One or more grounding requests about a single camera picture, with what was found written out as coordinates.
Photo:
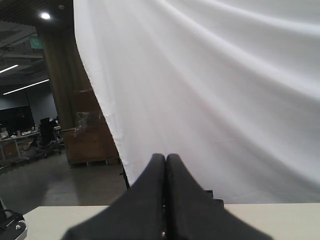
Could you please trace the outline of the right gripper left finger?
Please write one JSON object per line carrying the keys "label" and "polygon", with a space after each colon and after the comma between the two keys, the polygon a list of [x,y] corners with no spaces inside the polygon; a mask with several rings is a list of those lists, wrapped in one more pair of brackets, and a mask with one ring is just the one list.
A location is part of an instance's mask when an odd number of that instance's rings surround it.
{"label": "right gripper left finger", "polygon": [[64,240],[160,240],[165,157],[154,153],[138,179],[115,202],[69,228]]}

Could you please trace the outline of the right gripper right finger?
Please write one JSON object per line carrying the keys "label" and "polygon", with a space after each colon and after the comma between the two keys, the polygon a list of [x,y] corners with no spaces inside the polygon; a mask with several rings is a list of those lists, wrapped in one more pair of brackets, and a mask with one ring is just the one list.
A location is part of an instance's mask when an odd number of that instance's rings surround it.
{"label": "right gripper right finger", "polygon": [[240,220],[193,178],[178,154],[166,158],[166,220],[170,240],[270,240]]}

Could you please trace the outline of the left grey black robot arm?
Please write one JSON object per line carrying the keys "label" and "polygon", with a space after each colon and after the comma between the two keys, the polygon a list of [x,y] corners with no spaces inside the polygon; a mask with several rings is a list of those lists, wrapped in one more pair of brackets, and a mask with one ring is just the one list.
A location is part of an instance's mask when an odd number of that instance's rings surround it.
{"label": "left grey black robot arm", "polygon": [[7,209],[0,199],[0,240],[25,240],[27,234],[28,226],[24,216]]}

